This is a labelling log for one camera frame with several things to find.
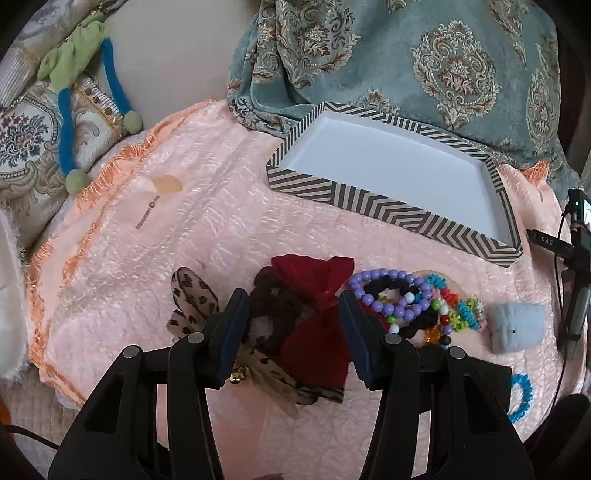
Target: white tray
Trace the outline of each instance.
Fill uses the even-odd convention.
[[[503,267],[522,254],[487,153],[428,125],[325,102],[292,129],[267,172],[275,190],[402,226]]]

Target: pink quilted bedspread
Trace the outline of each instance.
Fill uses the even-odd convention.
[[[123,147],[76,197],[28,270],[30,357],[41,379],[81,405],[124,347],[171,345],[165,325],[174,309],[170,278],[179,267],[206,279],[225,304],[234,288],[249,291],[275,255],[340,255],[353,257],[356,268],[441,272],[485,304],[544,305],[546,334],[534,349],[493,355],[486,332],[453,335],[469,354],[529,374],[532,409],[516,424],[526,438],[547,413],[561,367],[552,257],[524,242],[524,255],[505,269],[396,226],[274,192],[265,163],[278,143],[236,123],[225,102],[206,102],[167,118],[142,143]],[[533,186],[508,166],[500,172],[522,239],[525,228],[554,232],[560,208],[550,188]],[[567,369],[564,391],[580,388],[582,363],[580,352]],[[352,366],[344,403],[321,400],[301,408],[298,420],[248,383],[207,397],[229,480],[266,473],[358,478],[379,404],[379,392],[364,389]],[[423,415],[417,472],[426,464],[428,421]]]

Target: green plush toy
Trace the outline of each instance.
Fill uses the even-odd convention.
[[[142,119],[131,109],[115,73],[113,44],[103,20],[104,14],[97,12],[82,21],[64,43],[45,55],[37,74],[39,79],[48,76],[51,89],[58,94],[57,103],[63,118],[59,163],[66,175],[66,190],[70,194],[78,193],[90,183],[88,175],[76,168],[72,156],[74,125],[70,112],[70,88],[100,48],[113,100],[124,115],[123,128],[130,134],[136,134],[142,129]]]

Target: white fur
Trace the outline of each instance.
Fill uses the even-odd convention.
[[[11,220],[0,207],[0,377],[17,380],[27,366],[28,304]]]

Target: red bow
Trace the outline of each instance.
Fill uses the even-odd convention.
[[[315,309],[285,339],[281,367],[305,385],[343,388],[350,355],[339,324],[335,293],[353,274],[355,262],[342,257],[325,261],[283,255],[274,257],[271,266],[279,280]]]

